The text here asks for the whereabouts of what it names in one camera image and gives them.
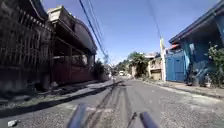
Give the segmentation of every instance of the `road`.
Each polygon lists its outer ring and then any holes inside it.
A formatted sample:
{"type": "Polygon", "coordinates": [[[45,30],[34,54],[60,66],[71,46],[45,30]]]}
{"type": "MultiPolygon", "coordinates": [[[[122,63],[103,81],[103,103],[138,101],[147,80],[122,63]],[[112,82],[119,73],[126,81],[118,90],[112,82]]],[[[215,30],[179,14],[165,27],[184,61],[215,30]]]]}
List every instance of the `road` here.
{"type": "Polygon", "coordinates": [[[223,101],[128,79],[91,84],[31,106],[1,109],[0,125],[7,127],[16,119],[16,128],[64,128],[80,103],[87,106],[84,128],[143,128],[141,112],[148,112],[160,128],[224,127],[223,101]]]}

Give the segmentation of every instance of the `curb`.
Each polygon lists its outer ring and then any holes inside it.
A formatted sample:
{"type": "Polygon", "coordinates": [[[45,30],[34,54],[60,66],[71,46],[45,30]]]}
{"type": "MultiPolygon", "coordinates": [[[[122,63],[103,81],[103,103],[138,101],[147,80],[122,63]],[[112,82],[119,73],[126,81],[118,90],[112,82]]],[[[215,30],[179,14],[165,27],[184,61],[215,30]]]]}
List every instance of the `curb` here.
{"type": "Polygon", "coordinates": [[[189,90],[186,90],[186,89],[176,88],[176,87],[173,87],[171,85],[163,85],[163,84],[158,84],[158,83],[155,83],[155,82],[146,82],[146,83],[155,84],[155,85],[158,85],[158,86],[161,86],[161,87],[176,89],[176,90],[179,90],[179,91],[184,91],[184,92],[188,92],[188,93],[192,93],[192,94],[197,94],[197,95],[202,95],[202,96],[207,96],[207,97],[211,97],[211,98],[224,100],[224,96],[221,96],[221,95],[208,94],[208,93],[205,93],[205,92],[198,92],[198,91],[189,91],[189,90]]]}

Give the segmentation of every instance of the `sky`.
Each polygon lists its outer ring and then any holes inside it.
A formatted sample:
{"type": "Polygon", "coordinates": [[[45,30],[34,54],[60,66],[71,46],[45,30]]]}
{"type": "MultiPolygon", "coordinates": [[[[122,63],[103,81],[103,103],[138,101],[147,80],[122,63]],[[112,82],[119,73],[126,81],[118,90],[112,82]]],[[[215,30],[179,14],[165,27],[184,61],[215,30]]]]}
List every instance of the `sky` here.
{"type": "MultiPolygon", "coordinates": [[[[147,1],[152,5],[165,46],[169,48],[168,41],[172,37],[219,0],[91,0],[111,64],[126,59],[133,51],[159,52],[159,36],[147,1]]],[[[42,3],[46,10],[64,5],[89,27],[78,0],[42,0],[42,3]]],[[[99,48],[97,58],[103,58],[99,48]]]]}

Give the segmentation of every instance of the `fence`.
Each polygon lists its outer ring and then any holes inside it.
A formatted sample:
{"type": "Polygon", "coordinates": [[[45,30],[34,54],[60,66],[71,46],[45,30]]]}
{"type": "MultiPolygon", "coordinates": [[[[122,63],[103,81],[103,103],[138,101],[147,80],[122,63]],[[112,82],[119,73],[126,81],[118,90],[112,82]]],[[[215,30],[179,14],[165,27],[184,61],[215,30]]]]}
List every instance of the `fence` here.
{"type": "Polygon", "coordinates": [[[21,9],[18,2],[18,0],[0,2],[0,86],[2,87],[15,86],[14,83],[23,85],[28,80],[35,80],[38,74],[47,72],[52,64],[53,31],[46,25],[47,21],[40,22],[30,15],[30,12],[21,9]]]}

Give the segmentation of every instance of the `building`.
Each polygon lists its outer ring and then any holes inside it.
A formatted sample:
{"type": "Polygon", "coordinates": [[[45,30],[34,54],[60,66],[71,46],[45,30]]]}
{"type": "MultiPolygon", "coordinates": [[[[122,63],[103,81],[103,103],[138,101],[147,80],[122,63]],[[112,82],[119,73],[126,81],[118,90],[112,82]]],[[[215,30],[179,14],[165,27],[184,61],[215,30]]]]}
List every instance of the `building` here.
{"type": "Polygon", "coordinates": [[[21,92],[49,73],[53,31],[40,0],[0,1],[0,91],[21,92]]]}
{"type": "Polygon", "coordinates": [[[145,54],[145,58],[148,59],[148,74],[149,78],[154,80],[162,79],[162,63],[160,54],[157,52],[145,54]]]}
{"type": "Polygon", "coordinates": [[[55,31],[52,79],[59,84],[92,80],[97,47],[87,26],[63,6],[48,15],[55,31]]]}
{"type": "Polygon", "coordinates": [[[212,67],[207,56],[210,43],[223,48],[223,29],[224,1],[220,1],[169,41],[173,45],[179,45],[183,51],[169,57],[172,58],[170,62],[166,59],[167,75],[181,76],[181,79],[173,77],[173,81],[188,82],[191,79],[194,85],[203,84],[205,74],[212,67]]]}

